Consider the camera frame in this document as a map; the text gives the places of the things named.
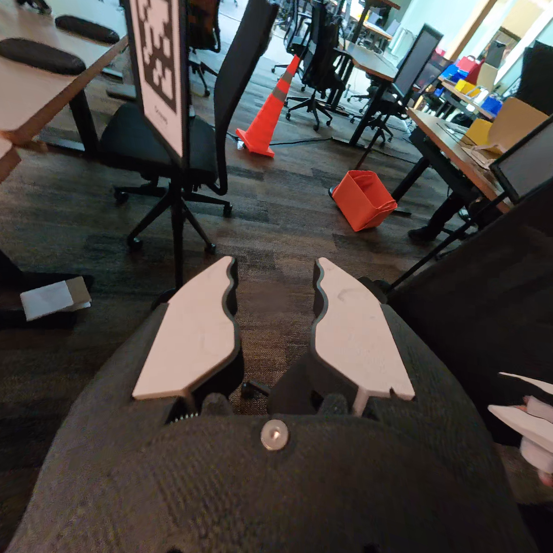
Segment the black monitor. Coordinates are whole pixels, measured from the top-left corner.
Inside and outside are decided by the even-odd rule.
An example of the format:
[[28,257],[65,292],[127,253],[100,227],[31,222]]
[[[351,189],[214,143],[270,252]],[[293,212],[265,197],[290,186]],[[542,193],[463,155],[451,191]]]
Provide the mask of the black monitor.
[[397,95],[397,101],[406,106],[413,93],[413,86],[432,57],[443,35],[429,24],[424,24],[415,39],[397,74],[390,85],[391,93]]
[[552,117],[495,160],[490,170],[501,193],[493,204],[520,203],[536,190],[552,184]]

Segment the orange traffic cone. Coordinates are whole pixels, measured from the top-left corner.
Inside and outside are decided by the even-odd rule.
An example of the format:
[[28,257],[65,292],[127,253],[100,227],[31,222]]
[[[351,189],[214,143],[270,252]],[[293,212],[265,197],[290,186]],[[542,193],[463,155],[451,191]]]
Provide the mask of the orange traffic cone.
[[248,129],[236,129],[238,141],[250,153],[274,157],[270,142],[299,64],[300,57],[296,54]]

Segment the folded white paper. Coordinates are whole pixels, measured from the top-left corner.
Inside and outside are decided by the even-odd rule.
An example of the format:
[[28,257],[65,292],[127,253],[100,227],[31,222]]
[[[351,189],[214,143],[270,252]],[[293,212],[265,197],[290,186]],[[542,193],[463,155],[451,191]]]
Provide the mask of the folded white paper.
[[89,308],[92,301],[82,276],[24,291],[20,300],[27,322]]

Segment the brown desk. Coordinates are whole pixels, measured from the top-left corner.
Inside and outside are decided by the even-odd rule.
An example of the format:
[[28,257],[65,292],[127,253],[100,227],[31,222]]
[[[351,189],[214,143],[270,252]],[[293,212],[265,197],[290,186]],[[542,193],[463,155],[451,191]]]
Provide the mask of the brown desk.
[[379,81],[377,91],[370,100],[367,111],[362,116],[356,130],[349,140],[349,145],[356,147],[363,131],[369,125],[372,116],[376,114],[377,107],[383,94],[394,81],[397,68],[382,55],[350,41],[346,41],[345,51],[350,55],[354,67],[363,70],[370,77],[375,77],[377,81]]
[[502,189],[493,173],[468,155],[460,140],[446,130],[446,121],[412,109],[409,109],[409,115],[416,125],[410,141],[421,158],[391,193],[396,202],[428,168],[433,169],[466,203],[481,196],[492,201],[500,195]]

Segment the wooden desk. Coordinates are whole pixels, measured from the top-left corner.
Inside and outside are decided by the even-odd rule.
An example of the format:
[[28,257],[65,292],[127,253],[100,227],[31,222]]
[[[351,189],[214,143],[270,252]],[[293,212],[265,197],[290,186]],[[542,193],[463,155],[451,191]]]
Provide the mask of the wooden desk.
[[[80,58],[85,71],[57,75],[11,60],[1,60],[1,181],[20,163],[24,148],[100,74],[127,45],[124,11],[111,1],[47,1],[51,15],[1,1],[1,39],[25,38],[69,52]],[[55,18],[75,16],[115,31],[114,45],[77,37],[55,25]]]

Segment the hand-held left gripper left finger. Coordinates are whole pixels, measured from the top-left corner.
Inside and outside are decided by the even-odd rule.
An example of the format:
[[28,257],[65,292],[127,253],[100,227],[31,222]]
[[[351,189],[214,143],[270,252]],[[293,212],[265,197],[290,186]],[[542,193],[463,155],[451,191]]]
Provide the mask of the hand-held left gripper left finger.
[[225,256],[183,285],[166,312],[135,384],[135,400],[183,397],[232,364],[240,352],[237,262]]

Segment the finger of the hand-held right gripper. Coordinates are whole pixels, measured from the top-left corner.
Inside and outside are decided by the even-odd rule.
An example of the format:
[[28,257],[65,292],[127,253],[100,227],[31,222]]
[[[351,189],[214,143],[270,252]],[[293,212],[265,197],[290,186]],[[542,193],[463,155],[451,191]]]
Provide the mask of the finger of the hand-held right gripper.
[[524,460],[540,472],[552,472],[552,423],[516,406],[489,405],[488,411],[522,437]]
[[538,380],[538,379],[534,379],[534,378],[530,378],[530,377],[526,377],[526,376],[506,373],[506,372],[499,372],[498,374],[500,376],[504,376],[504,377],[519,379],[519,380],[521,380],[525,383],[531,384],[531,385],[535,386],[536,388],[541,389],[542,391],[544,391],[545,393],[547,393],[549,395],[552,395],[552,384],[551,383],[544,382],[542,380]]

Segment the orange fabric bin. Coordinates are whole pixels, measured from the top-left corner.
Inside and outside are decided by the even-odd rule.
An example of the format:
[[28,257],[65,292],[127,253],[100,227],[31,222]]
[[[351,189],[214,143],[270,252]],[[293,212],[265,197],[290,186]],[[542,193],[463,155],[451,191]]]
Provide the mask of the orange fabric bin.
[[355,232],[379,226],[397,208],[380,178],[370,170],[348,171],[329,189],[329,195]]

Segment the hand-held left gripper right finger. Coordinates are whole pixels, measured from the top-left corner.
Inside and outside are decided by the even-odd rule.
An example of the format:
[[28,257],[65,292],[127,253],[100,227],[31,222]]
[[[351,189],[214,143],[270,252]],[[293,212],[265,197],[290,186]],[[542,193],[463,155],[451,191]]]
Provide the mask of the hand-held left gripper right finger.
[[411,401],[415,391],[381,303],[353,276],[321,257],[314,263],[314,322],[310,349],[323,366],[356,390],[352,413],[371,397]]

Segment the brown cardboard box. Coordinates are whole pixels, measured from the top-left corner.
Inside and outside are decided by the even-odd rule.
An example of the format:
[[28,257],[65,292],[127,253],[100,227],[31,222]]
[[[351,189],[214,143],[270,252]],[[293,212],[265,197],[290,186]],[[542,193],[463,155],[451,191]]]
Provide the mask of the brown cardboard box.
[[548,117],[521,100],[508,98],[489,128],[486,149],[505,153]]

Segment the black oval pad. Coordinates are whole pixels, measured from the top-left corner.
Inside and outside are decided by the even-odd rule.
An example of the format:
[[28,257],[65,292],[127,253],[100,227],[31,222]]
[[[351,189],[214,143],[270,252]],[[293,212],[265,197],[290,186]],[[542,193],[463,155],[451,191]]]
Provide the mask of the black oval pad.
[[76,76],[86,70],[86,64],[78,56],[25,38],[2,39],[1,58],[65,76]]
[[63,15],[56,17],[54,23],[62,31],[98,43],[114,45],[120,40],[120,36],[116,31],[80,17]]

